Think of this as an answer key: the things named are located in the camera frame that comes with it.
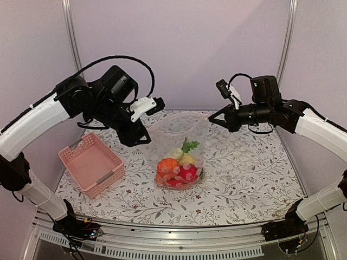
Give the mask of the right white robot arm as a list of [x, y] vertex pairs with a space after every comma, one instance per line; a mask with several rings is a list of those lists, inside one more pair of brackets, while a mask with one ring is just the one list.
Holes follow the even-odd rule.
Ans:
[[[346, 161], [346, 129], [319, 114], [305, 101], [284, 100], [273, 75], [250, 78], [252, 103], [244, 105], [231, 82], [220, 80], [216, 87], [231, 103], [209, 117], [209, 121], [237, 132], [241, 126], [268, 123], [292, 134], [308, 138]], [[346, 175], [316, 194], [299, 199], [288, 209], [284, 220], [262, 226], [267, 241], [307, 232], [307, 220], [346, 202]]]

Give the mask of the clear zip top bag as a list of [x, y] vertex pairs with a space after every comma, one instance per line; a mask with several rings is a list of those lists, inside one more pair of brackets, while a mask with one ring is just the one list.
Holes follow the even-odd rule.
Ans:
[[157, 186], [186, 190], [204, 177], [208, 127], [206, 114], [181, 112], [166, 116], [147, 129], [151, 142], [142, 150], [154, 170]]

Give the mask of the orange green papaya toy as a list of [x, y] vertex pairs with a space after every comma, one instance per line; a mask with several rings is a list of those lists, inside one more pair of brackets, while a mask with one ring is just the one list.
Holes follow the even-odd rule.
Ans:
[[162, 177], [158, 176], [158, 175], [155, 176], [155, 182], [159, 186], [166, 186], [165, 180]]

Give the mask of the orange red mango toy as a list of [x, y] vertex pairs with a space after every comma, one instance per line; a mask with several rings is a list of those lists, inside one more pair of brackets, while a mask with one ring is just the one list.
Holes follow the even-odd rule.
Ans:
[[184, 190], [188, 185], [189, 182], [181, 177], [175, 177], [166, 182], [167, 187], [177, 190]]

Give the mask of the red apple toy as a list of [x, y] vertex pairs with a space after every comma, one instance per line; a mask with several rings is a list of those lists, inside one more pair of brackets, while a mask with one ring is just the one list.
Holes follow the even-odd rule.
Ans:
[[191, 165], [190, 168], [185, 169], [183, 166], [181, 167], [180, 173], [178, 174], [179, 180], [181, 180], [184, 183], [193, 183], [195, 182], [199, 174], [198, 168], [194, 165]]

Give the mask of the white garlic toy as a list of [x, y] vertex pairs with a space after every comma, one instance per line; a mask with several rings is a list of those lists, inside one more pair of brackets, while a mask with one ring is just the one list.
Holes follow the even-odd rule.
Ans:
[[181, 147], [172, 148], [167, 152], [165, 157], [180, 160], [184, 153], [189, 153], [190, 151], [196, 149], [199, 145], [200, 143], [198, 141], [189, 141], [188, 138], [185, 137]]

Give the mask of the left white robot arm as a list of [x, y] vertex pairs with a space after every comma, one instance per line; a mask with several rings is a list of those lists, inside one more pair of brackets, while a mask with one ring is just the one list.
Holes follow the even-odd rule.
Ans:
[[54, 221], [55, 231], [88, 237], [100, 226], [78, 220], [68, 201], [36, 179], [23, 150], [51, 128], [77, 115], [83, 116], [84, 128], [91, 120], [98, 120], [104, 128], [114, 129], [125, 146], [149, 143], [140, 116], [154, 109], [157, 102], [146, 96], [127, 103], [126, 98], [137, 92], [138, 84], [118, 66], [112, 66], [93, 82], [74, 75], [59, 83], [1, 130], [1, 185], [45, 210]]

